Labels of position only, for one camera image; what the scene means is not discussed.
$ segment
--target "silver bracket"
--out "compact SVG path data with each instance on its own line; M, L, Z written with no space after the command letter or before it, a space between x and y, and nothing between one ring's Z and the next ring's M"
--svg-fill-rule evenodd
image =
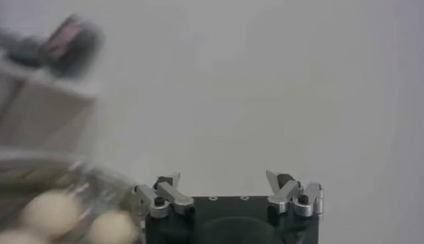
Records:
M299 182L289 180L277 194L268 197L268 202L277 207L279 214L287 212L288 204L299 192Z
M324 204L324 189L315 182L309 183L302 194L293 199L294 212L303 217L322 214Z
M194 199L185 196L177 191L177 188L169 185L167 182L158 184L157 193L174 205L174 211L177 214L185 215L186 211L194 207Z
M288 204L292 198L299 193L299 182L289 180L280 189L278 185L278 174L267 170L266 177L274 193L274 195L268 197L268 202L272 206L276 207L279 214L286 213L288 210Z
M178 188L178 183L180 182L181 173L173 172L171 174L165 175L164 177L172 178L172 186Z
M147 185L135 187L135 193L140 196L142 203L150 210L150 216L155 219L167 217L170 211L170 203L160 199L154 190Z

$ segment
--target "screw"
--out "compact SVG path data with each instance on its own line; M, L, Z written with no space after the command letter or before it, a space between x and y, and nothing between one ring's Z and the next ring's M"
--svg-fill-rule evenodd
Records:
M156 207L160 207L160 206L165 205L165 199L158 196L157 198L154 199L154 205Z
M302 195L299 195L299 197L297 197L297 201L300 204L307 205L309 202L309 198L305 194L302 194Z

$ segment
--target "white backdrop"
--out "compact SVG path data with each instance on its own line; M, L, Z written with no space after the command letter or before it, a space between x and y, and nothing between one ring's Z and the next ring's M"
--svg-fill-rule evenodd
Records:
M7 12L25 33L74 11L104 28L104 89L81 139L99 164L140 182L181 171L193 195L269 194L264 171L290 172L326 189L322 243L395 244L420 243L424 224L423 7L14 0Z

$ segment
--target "transparent bowl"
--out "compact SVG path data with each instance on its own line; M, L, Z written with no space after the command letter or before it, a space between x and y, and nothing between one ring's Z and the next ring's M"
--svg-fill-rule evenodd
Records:
M78 226L53 240L55 244L89 243L86 233L90 224L99 214L110 210L128 211L140 229L145 212L133 194L134 185L81 157L0 150L0 230L17 227L22 208L50 189L63 189L75 195L85 207Z

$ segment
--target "white egg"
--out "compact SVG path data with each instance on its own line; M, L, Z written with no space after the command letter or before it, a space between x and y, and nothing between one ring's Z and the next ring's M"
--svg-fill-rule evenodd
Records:
M48 244L48 241L26 230L9 230L0 233L0 244Z
M136 236L136 227L127 212L104 213L93 222L89 231L92 244L129 244Z
M72 230L81 213L81 204L73 196L52 190L37 196L25 206L21 222L40 234L57 237Z

